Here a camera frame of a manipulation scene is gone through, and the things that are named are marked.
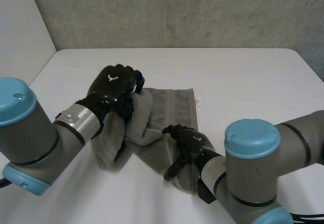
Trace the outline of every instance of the concrete wall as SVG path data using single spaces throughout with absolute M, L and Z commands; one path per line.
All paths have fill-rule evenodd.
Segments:
M 289 48 L 324 79 L 324 0 L 36 0 L 66 48 Z
M 55 53 L 34 0 L 0 0 L 0 77 L 31 84 Z

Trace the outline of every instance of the gray cylindrical joint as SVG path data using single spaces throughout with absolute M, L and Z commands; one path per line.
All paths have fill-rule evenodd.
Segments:
M 57 132 L 34 92 L 16 78 L 0 78 L 0 151 L 12 162 L 25 164 L 45 156 Z
M 276 198 L 280 133 L 264 120 L 243 119 L 225 132 L 227 184 L 242 203 L 264 206 Z
M 226 178 L 220 181 L 216 189 L 215 196 L 225 210 L 230 214 L 235 223 L 238 224 L 292 224 L 293 218 L 290 213 L 273 203 L 263 207 L 253 207 L 244 205 L 236 201 L 229 192 Z

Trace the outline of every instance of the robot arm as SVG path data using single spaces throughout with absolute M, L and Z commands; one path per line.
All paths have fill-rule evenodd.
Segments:
M 293 223 L 292 215 L 276 202 L 277 178 L 314 163 L 323 164 L 323 127 L 324 111 L 276 126 L 258 119 L 239 120 L 226 129 L 226 157 L 204 149 L 201 142 L 208 139 L 198 131 L 178 126 L 171 135 L 178 147 L 199 145 L 200 150 L 191 152 L 186 163 L 199 170 L 200 198 L 207 203 L 217 199 L 239 224 L 275 224 Z M 191 135 L 203 140 L 198 142 Z
M 33 91 L 16 78 L 0 79 L 0 151 L 10 160 L 7 180 L 43 194 L 83 146 L 101 133 L 108 112 L 127 120 L 133 112 L 129 94 L 142 90 L 144 78 L 131 67 L 108 66 L 77 101 L 50 122 Z

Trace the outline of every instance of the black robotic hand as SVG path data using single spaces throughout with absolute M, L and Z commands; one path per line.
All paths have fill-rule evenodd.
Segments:
M 104 68 L 89 88 L 88 95 L 96 95 L 105 102 L 109 110 L 127 119 L 134 110 L 130 97 L 135 92 L 141 93 L 145 79 L 141 72 L 123 65 L 107 66 Z
M 171 134 L 171 137 L 177 141 L 177 148 L 180 152 L 180 157 L 164 174 L 166 181 L 177 176 L 186 164 L 193 164 L 196 158 L 205 150 L 210 149 L 212 145 L 203 133 L 180 124 L 170 125 L 162 133 Z

